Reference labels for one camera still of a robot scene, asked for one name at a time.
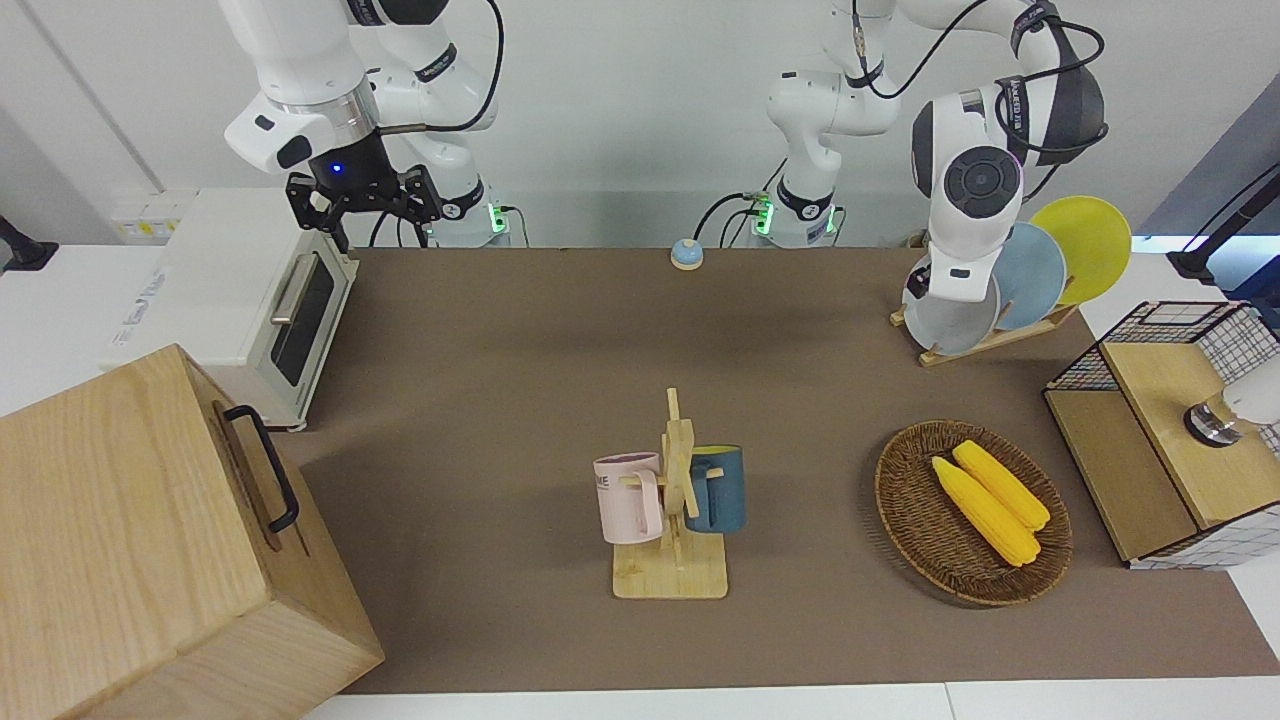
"wicker basket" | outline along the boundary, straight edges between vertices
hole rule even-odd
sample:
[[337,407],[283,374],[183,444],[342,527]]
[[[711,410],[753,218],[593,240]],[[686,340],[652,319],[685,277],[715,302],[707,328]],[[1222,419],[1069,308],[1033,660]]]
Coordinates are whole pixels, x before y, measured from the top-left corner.
[[[942,491],[929,459],[972,439],[991,452],[1048,507],[1050,521],[1036,533],[1039,557],[1012,568]],[[906,561],[948,594],[979,606],[1028,602],[1044,594],[1071,561],[1071,523],[1057,488],[1011,442],[991,430],[932,420],[893,437],[876,465],[876,505],[890,539]]]

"wooden box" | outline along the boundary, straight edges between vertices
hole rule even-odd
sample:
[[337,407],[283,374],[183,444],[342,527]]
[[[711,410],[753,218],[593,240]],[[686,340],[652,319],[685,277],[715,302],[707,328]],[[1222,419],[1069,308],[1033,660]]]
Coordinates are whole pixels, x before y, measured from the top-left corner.
[[1120,559],[1199,568],[1268,552],[1266,515],[1280,503],[1276,455],[1256,433],[1215,448],[1183,424],[1188,407],[1224,386],[1204,351],[1178,342],[1098,350],[1115,389],[1051,386],[1044,397]]
[[0,719],[297,719],[381,661],[297,468],[229,410],[170,346],[0,418]]

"black stand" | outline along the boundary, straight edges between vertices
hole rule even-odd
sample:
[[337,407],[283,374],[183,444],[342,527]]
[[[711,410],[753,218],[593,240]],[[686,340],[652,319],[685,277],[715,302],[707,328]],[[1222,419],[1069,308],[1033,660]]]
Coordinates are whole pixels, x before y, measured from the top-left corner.
[[13,260],[9,260],[4,269],[9,270],[40,270],[49,264],[49,259],[58,251],[56,242],[36,242],[22,231],[13,227],[13,223],[0,215],[0,240],[13,250]]
[[1179,275],[1199,281],[1202,284],[1213,284],[1213,273],[1208,270],[1210,255],[1217,252],[1220,247],[1226,245],[1226,241],[1244,229],[1244,225],[1249,224],[1277,196],[1280,196],[1280,174],[1267,181],[1267,184],[1262,186],[1262,190],[1253,193],[1253,197],[1249,197],[1239,210],[1219,225],[1196,250],[1189,252],[1169,252],[1166,258],[1169,258],[1169,261],[1178,270]]

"mug rack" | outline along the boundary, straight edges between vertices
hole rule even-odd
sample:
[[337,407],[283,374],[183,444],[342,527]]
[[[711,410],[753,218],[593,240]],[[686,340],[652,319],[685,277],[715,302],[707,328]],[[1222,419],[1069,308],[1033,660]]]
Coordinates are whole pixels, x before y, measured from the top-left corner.
[[[613,594],[623,600],[721,600],[728,594],[724,536],[685,528],[685,512],[698,518],[698,497],[689,473],[694,457],[694,421],[680,416],[676,388],[667,388],[667,432],[662,434],[658,486],[666,514],[662,538],[613,546]],[[719,477],[710,470],[709,478]],[[640,484],[640,478],[623,478]]]

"plate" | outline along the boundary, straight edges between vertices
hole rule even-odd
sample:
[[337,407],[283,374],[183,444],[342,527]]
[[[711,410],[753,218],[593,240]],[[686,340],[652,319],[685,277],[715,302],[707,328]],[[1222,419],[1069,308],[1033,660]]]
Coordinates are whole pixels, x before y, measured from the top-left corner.
[[[991,452],[1048,507],[1033,562],[1006,564],[938,484],[929,459],[950,456],[966,439]],[[876,506],[908,564],[965,605],[1029,602],[1053,589],[1071,564],[1071,521],[1052,480],[1014,443],[978,425],[929,420],[897,433],[876,464]]]
[[1032,224],[1053,236],[1062,249],[1066,272],[1074,278],[1062,292],[1064,305],[1078,305],[1111,290],[1129,265],[1129,220],[1101,197],[1055,200],[1032,217]]
[[1053,236],[1030,223],[1014,223],[995,274],[1000,301],[1012,302],[996,328],[1016,331],[1034,325],[1057,305],[1066,286],[1066,260]]
[[[911,273],[928,264],[928,256],[920,258],[911,268]],[[906,329],[920,347],[929,350],[937,345],[938,355],[961,355],[973,350],[996,327],[996,318],[1000,315],[1000,287],[992,274],[987,281],[987,296],[982,302],[956,302],[928,295],[916,300],[904,290],[902,304],[906,305],[902,313]]]

